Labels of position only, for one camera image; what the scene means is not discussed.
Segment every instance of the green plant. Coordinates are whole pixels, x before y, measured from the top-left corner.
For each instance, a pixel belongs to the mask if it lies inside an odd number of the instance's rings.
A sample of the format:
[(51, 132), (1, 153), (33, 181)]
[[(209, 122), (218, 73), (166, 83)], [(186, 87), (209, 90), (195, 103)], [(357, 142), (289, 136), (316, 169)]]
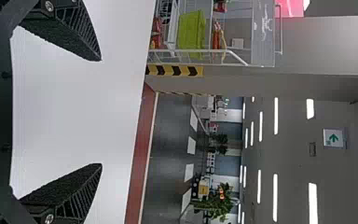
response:
[(221, 145), (227, 144), (228, 142), (228, 137), (224, 133), (214, 134), (212, 135), (212, 139)]
[(220, 145), (219, 147), (217, 147), (217, 151), (221, 154), (221, 155), (226, 155), (227, 153), (227, 147), (224, 145)]
[(206, 210), (212, 216), (212, 219), (219, 218), (221, 222), (226, 220), (226, 214), (229, 214), (232, 207), (234, 206), (231, 201), (231, 190), (228, 183), (221, 184), (220, 188), (223, 190), (224, 199), (221, 199), (221, 194), (211, 193), (208, 197), (208, 200), (203, 200), (201, 202), (191, 202), (194, 205), (194, 208), (197, 210)]

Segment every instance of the gray floor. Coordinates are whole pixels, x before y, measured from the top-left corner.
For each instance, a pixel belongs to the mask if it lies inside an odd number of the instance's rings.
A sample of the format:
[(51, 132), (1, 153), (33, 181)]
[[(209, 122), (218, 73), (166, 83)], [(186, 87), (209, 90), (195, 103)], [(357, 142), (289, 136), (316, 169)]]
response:
[[(186, 165), (194, 163), (194, 173), (205, 165), (203, 147), (208, 142), (200, 127), (190, 126), (191, 97), (161, 94), (158, 98), (153, 143), (145, 192), (143, 224), (179, 223), (182, 197), (190, 189), (184, 182)], [(187, 153), (188, 137), (196, 139), (196, 154)]]

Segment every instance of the red floor stripe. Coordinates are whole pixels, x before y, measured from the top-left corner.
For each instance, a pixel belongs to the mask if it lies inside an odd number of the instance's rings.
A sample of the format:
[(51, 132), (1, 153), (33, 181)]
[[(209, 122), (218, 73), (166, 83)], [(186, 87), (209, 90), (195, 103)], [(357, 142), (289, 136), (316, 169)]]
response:
[(147, 153), (156, 99), (155, 92), (147, 84), (144, 84), (142, 99), (132, 161), (130, 190), (127, 200), (126, 224), (138, 224), (141, 209)]

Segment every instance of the potted plant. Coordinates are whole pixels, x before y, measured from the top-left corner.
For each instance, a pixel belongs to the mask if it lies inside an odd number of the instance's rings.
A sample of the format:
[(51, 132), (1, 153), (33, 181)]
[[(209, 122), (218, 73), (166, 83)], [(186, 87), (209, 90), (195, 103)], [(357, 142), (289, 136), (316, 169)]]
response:
[(211, 136), (212, 141), (209, 146), (209, 152), (218, 152), (221, 155), (226, 155), (227, 153), (227, 142), (228, 138), (226, 134), (214, 134)]
[(226, 215), (229, 214), (234, 206), (231, 201), (231, 189), (228, 183), (220, 184), (216, 193), (210, 193), (208, 199), (202, 201), (192, 201), (195, 210), (208, 211), (212, 219), (219, 218), (220, 222), (226, 220)]

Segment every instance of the yellow and black striped barrier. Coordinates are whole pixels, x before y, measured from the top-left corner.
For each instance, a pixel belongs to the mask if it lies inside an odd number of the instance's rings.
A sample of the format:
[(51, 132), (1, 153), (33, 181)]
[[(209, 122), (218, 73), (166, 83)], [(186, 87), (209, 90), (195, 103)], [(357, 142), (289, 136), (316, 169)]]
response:
[(203, 77), (203, 67), (148, 64), (145, 74), (157, 77)]
[(193, 92), (178, 92), (178, 91), (158, 91), (160, 94), (172, 95), (192, 95), (192, 96), (209, 96), (207, 93), (193, 93)]

